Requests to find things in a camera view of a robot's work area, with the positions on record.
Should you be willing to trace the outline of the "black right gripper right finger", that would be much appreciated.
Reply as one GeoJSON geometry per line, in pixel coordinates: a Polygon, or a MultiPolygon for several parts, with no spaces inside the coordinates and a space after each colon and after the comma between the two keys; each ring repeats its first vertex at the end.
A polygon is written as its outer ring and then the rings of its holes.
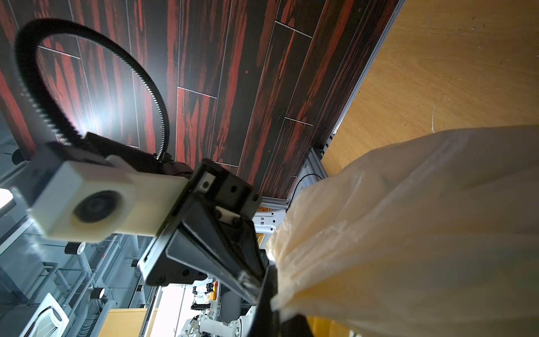
{"type": "Polygon", "coordinates": [[[295,317],[281,323],[281,337],[313,337],[313,332],[308,324],[307,318],[303,315],[295,317]]]}

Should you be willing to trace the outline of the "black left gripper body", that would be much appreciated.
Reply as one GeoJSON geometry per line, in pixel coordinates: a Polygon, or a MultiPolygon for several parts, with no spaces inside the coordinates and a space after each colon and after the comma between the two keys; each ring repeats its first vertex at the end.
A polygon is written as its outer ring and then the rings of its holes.
{"type": "Polygon", "coordinates": [[[166,224],[140,259],[140,272],[145,283],[150,286],[191,284],[201,275],[208,275],[173,261],[165,254],[165,248],[179,225],[181,207],[191,197],[200,197],[252,221],[262,199],[251,185],[238,176],[211,160],[202,160],[191,175],[166,224]]]}

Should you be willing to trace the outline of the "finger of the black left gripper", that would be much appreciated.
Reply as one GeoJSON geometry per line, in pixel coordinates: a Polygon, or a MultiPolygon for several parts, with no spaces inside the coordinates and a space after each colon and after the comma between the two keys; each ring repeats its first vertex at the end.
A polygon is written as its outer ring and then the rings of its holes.
{"type": "Polygon", "coordinates": [[[266,268],[248,217],[191,197],[181,207],[179,225],[165,254],[214,276],[251,304],[260,300],[266,268]]]}

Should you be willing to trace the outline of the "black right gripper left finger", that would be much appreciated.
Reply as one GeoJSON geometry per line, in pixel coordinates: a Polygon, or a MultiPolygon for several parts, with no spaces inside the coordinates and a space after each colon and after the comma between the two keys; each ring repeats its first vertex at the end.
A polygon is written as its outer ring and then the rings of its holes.
{"type": "Polygon", "coordinates": [[[271,308],[271,300],[277,294],[277,268],[270,265],[262,285],[262,293],[255,310],[248,337],[278,337],[280,330],[279,314],[271,308]]]}

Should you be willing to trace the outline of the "white plastic bag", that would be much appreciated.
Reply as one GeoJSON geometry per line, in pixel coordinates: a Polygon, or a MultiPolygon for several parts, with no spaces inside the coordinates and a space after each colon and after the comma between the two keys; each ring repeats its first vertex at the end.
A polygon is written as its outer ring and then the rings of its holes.
{"type": "Polygon", "coordinates": [[[538,127],[433,133],[302,190],[272,310],[362,336],[538,335],[538,127]]]}

